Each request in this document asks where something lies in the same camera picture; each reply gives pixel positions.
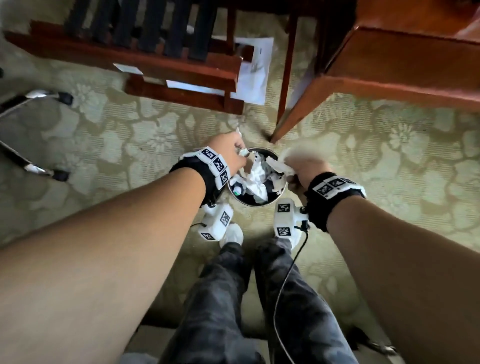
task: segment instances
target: black cable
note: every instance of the black cable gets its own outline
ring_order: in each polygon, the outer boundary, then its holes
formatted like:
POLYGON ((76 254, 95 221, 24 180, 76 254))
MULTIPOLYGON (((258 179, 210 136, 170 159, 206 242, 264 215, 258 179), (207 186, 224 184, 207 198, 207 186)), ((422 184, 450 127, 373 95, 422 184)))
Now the black cable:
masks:
POLYGON ((293 259, 293 262, 292 264, 290 265, 290 268, 288 269, 288 272, 287 272, 287 275, 285 276, 285 279, 283 280, 283 283, 282 283, 282 286, 280 287, 280 291, 278 292, 278 296, 276 298, 276 302, 275 302, 275 309, 273 310, 273 328, 275 329, 275 333, 276 333, 276 337, 278 338, 278 341, 280 342, 280 346, 282 347, 283 351, 285 352, 285 355, 288 357, 288 359, 290 360, 290 362, 292 364, 295 364, 295 362, 293 361, 293 359, 290 357, 290 354, 288 353, 287 349, 285 348, 285 346, 283 345, 283 342, 282 342, 282 339, 280 338, 280 335, 278 334, 278 330, 276 329, 276 308, 278 306, 278 301, 280 301, 280 295, 282 294, 282 291, 283 291, 283 288, 285 286, 285 283, 287 282, 287 279, 288 279, 288 276, 290 275, 290 272, 292 271, 293 269, 293 266, 295 264, 295 261, 297 260, 297 258, 299 257, 300 255, 300 252, 302 251, 303 247, 305 246, 305 244, 307 243, 307 240, 308 240, 308 230, 305 229, 301 229, 299 228, 298 226, 295 227, 296 229, 299 229, 299 230, 302 230, 304 233, 305 233, 305 241, 303 242, 303 244, 301 245, 297 255, 295 255, 295 258, 293 259))

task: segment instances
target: white label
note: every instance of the white label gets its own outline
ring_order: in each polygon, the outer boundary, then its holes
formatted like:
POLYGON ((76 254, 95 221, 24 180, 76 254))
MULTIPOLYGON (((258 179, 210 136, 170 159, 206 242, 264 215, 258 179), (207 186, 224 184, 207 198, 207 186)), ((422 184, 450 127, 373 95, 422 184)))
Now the white label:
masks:
POLYGON ((138 68, 133 66, 126 66, 124 64, 118 64, 118 63, 114 63, 113 65, 122 72, 133 73, 133 74, 143 74, 142 71, 140 71, 138 68))

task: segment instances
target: pant leg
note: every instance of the pant leg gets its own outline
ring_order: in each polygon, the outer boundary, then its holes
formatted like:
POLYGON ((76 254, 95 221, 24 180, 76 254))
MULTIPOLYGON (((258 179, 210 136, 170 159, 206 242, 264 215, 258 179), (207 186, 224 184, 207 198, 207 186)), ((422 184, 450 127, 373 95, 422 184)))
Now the pant leg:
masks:
MULTIPOLYGON (((290 249, 288 240, 272 239, 257 248, 254 260, 271 362, 275 364, 290 364, 273 327, 278 292, 293 261, 290 249)), ((297 266, 293 267, 280 296, 276 327, 296 364, 357 364, 332 310, 302 279, 297 266)))
POLYGON ((251 270, 239 244, 223 246, 190 290, 185 316, 161 364, 264 363, 240 331, 240 304, 251 270))

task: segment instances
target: beige carpet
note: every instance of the beige carpet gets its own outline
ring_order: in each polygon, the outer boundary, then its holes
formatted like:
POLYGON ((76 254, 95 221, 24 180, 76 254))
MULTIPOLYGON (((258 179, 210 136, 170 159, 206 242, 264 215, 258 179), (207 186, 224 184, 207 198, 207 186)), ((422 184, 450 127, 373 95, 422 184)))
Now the beige carpet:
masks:
MULTIPOLYGON (((26 29, 30 18, 61 23, 69 3, 15 0, 2 9, 4 25, 26 29)), ((225 12, 216 34, 225 32, 225 12)), ((64 216, 164 175, 183 152, 207 137, 240 126, 248 146, 276 152, 310 142, 336 170, 365 185, 369 198, 392 214, 480 250, 480 118, 453 109, 334 95, 278 145, 263 137, 276 120, 287 36, 285 18, 239 15, 239 36, 274 36, 267 102, 246 105, 237 117, 203 109, 130 97, 124 76, 100 69, 34 59, 1 44, 6 79, 0 95, 43 86, 75 95, 73 108, 31 104, 0 124, 3 141, 35 162, 72 172, 68 183, 24 173, 0 160, 0 239, 7 243, 64 216)), ((301 19, 293 64, 295 85, 312 55, 314 23, 301 19)), ((272 207, 248 208, 230 199, 233 220, 248 239, 272 227, 272 207)), ((189 233, 151 317, 178 323, 181 304, 203 264, 218 252, 189 233)), ((332 306, 343 325, 356 324, 381 335, 339 251, 327 234, 315 231, 298 261, 300 270, 332 306)), ((243 299, 246 331, 261 335, 263 316, 254 276, 243 299)))

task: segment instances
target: hand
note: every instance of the hand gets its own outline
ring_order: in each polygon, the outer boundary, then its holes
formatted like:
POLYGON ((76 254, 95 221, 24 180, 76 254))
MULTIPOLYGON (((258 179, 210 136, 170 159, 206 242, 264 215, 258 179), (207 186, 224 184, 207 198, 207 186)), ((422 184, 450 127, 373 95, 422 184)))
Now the hand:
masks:
POLYGON ((237 132, 219 134, 211 137, 205 143, 218 154, 221 154, 230 169, 230 175, 236 174, 240 168, 245 167, 247 159, 237 154, 236 148, 246 148, 241 135, 237 132))
POLYGON ((285 164, 292 167, 296 173, 288 180, 288 189, 299 197, 303 205, 307 204, 305 192, 313 179, 324 172, 333 172, 328 162, 315 157, 288 157, 285 164))

